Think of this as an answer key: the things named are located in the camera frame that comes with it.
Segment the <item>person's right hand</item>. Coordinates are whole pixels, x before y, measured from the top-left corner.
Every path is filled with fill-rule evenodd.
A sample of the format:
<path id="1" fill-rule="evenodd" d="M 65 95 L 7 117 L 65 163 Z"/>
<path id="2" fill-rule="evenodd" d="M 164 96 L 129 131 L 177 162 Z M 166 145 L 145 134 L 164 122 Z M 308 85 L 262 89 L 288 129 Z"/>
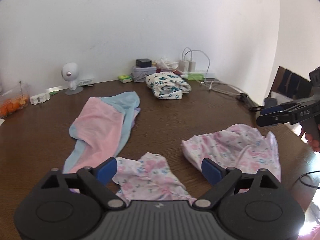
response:
<path id="1" fill-rule="evenodd" d="M 304 131 L 303 128 L 301 129 L 301 135 L 303 135 L 306 138 L 308 145 L 312 148 L 314 152 L 320 151 L 319 141 L 314 139 L 312 135 L 306 133 L 306 131 Z"/>

